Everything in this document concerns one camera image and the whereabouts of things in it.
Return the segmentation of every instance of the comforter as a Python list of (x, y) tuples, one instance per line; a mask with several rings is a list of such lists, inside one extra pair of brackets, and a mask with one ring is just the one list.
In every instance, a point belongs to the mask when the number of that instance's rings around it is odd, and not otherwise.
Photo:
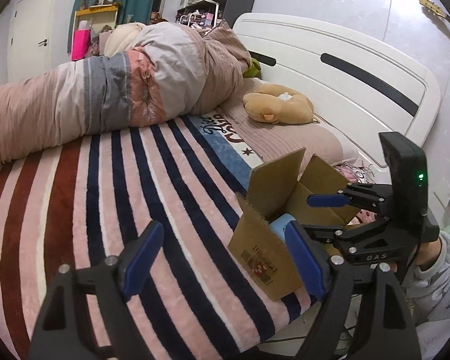
[(171, 23), (145, 27), (134, 43), (0, 86), (0, 164), (83, 135), (209, 112), (243, 83), (251, 61), (238, 39), (203, 39)]

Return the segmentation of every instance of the door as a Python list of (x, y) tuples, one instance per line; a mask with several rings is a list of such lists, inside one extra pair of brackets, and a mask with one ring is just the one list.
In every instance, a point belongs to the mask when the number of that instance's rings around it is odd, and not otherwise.
[(51, 69), (50, 32), (54, 0), (20, 0), (9, 34), (8, 81), (14, 83)]

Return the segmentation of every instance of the blue object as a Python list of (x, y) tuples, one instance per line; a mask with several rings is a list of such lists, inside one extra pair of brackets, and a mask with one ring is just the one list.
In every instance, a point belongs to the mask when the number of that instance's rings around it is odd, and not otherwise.
[(280, 218), (270, 223), (270, 230), (272, 230), (279, 237), (279, 239), (285, 243), (285, 226), (294, 220), (295, 218), (293, 218), (290, 214), (283, 214)]
[(120, 263), (120, 287), (128, 302), (133, 295), (142, 292), (155, 258), (164, 242), (164, 228), (160, 222), (152, 221), (143, 234), (122, 252)]
[(292, 255), (293, 262), (307, 292), (318, 301), (322, 301), (331, 286), (330, 267), (327, 262), (328, 254), (323, 245), (319, 245), (321, 249), (314, 248), (314, 241), (305, 231), (300, 233), (298, 226), (300, 224), (296, 221), (286, 225), (286, 246)]
[(307, 198), (310, 207), (343, 207), (350, 204), (350, 199), (343, 193), (334, 195), (310, 195)]

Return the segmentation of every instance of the wall outlet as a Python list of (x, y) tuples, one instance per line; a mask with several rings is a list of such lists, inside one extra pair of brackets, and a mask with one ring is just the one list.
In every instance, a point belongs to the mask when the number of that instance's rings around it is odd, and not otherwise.
[(442, 203), (442, 206), (444, 208), (448, 207), (448, 202), (450, 201), (450, 186), (443, 178), (438, 182), (438, 184), (435, 186), (433, 193), (435, 196), (440, 200), (440, 203)]

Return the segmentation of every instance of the orange plush duck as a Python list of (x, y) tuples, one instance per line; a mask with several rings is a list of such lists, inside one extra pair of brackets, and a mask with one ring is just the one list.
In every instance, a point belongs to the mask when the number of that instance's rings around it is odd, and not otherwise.
[(318, 123), (313, 104), (303, 93), (283, 85), (264, 84), (243, 97), (245, 110), (253, 120), (262, 123)]

